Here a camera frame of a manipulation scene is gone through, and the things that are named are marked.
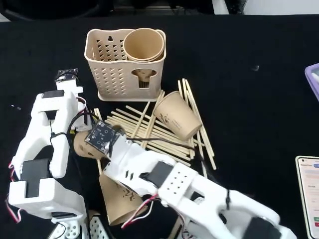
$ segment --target black cable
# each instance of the black cable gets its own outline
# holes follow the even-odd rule
[[[52,139],[59,136],[59,135],[65,135],[66,136],[66,139],[68,140],[68,135],[64,132],[60,132],[60,133],[54,133],[53,130],[52,130],[52,124],[51,124],[51,120],[49,120],[50,122],[50,128],[51,128],[51,137],[50,137],[50,143],[52,145]]]
[[[230,190],[227,189],[227,196],[226,196],[226,210],[229,211],[230,209]]]
[[[75,77],[76,77],[76,80],[78,80],[78,81],[80,82],[79,76],[78,76],[77,74],[73,73],[73,72],[64,72],[64,73],[58,75],[58,76],[54,79],[54,81],[55,81],[55,82],[59,81],[59,78],[60,78],[61,76],[65,76],[65,75],[75,76]]]
[[[69,124],[69,127],[68,127],[68,129],[67,129],[67,131],[66,131],[66,134],[67,134],[68,138],[70,138],[69,135],[70,135],[70,131],[71,131],[71,128],[72,128],[72,125],[74,124],[74,122],[75,122],[78,118],[80,118],[81,116],[88,116],[88,115],[93,116],[93,117],[95,117],[97,120],[99,120],[99,118],[98,118],[95,114],[93,114],[93,113],[91,113],[91,112],[83,112],[83,113],[77,114],[77,115],[71,120],[71,123]]]
[[[57,223],[57,224],[60,224],[61,226],[63,226],[63,227],[64,227],[64,231],[63,231],[63,233],[62,233],[60,236],[58,236],[58,237],[55,238],[55,239],[61,238],[61,237],[65,234],[65,232],[66,232],[66,226],[65,226],[65,225],[63,225],[62,223]]]
[[[74,155],[73,155],[73,152],[71,152],[71,157],[72,157],[72,160],[73,160],[73,163],[75,164],[75,167],[77,168],[77,171],[78,171],[78,176],[79,176],[79,179],[80,179],[80,187],[81,187],[81,190],[83,192],[83,201],[84,201],[84,205],[85,205],[85,211],[86,211],[86,227],[87,227],[87,230],[88,230],[88,234],[89,234],[89,239],[92,239],[91,238],[91,232],[90,232],[90,216],[89,216],[89,209],[88,209],[88,203],[87,201],[85,200],[85,192],[84,192],[84,188],[82,186],[82,183],[83,183],[83,177],[82,177],[82,173],[81,173],[81,170],[80,170],[80,166],[78,164],[78,161],[75,159]]]
[[[174,144],[176,146],[180,146],[180,147],[183,147],[183,148],[187,148],[187,149],[192,149],[195,151],[195,149],[191,146],[188,146],[188,145],[185,145],[185,144],[182,144],[182,143],[176,143],[176,142],[173,142],[173,141],[170,141],[168,139],[165,139],[165,138],[126,138],[127,140],[132,140],[132,141],[154,141],[154,140],[159,140],[159,141],[164,141],[166,143],[171,143],[171,144]]]
[[[116,139],[116,134],[118,132],[124,132],[125,130],[120,126],[120,125],[115,125],[112,127],[112,130],[114,131],[114,135],[112,136],[111,140],[110,140],[110,144],[109,144],[109,157],[112,157],[112,152],[113,152],[113,144],[115,143],[115,139]]]

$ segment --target brown paper cup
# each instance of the brown paper cup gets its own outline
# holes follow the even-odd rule
[[[104,174],[100,175],[99,181],[110,226],[125,222],[143,203],[139,195],[118,185]]]
[[[154,109],[154,115],[181,140],[191,138],[201,127],[200,120],[188,107],[178,91],[165,96]]]
[[[85,137],[89,134],[88,131],[78,132],[74,137],[74,151],[77,155],[86,158],[95,158],[101,159],[105,157],[103,153],[89,145],[87,142],[84,141]]]
[[[124,38],[123,50],[129,60],[151,62],[163,53],[164,39],[153,29],[136,29]]]

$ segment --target circuit board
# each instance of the circuit board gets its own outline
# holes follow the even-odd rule
[[[107,154],[109,151],[109,142],[112,141],[114,144],[119,137],[119,134],[114,136],[115,133],[111,125],[103,121],[98,121],[84,141],[101,153]]]

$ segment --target smartphone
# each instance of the smartphone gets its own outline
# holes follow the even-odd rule
[[[319,157],[296,157],[297,174],[309,239],[319,239]]]

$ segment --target red wire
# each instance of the red wire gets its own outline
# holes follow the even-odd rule
[[[158,196],[158,194],[155,194],[154,196],[151,196],[149,199],[145,200],[145,201],[140,205],[140,208],[134,212],[134,216],[133,216],[129,221],[127,221],[127,222],[124,223],[125,225],[123,225],[122,229],[124,229],[124,228],[126,228],[128,225],[132,224],[132,223],[133,223],[132,220],[133,220],[133,219],[135,218],[135,216],[139,213],[139,211],[142,210],[142,208],[143,208],[146,204],[148,204],[150,201],[154,200],[157,196]]]

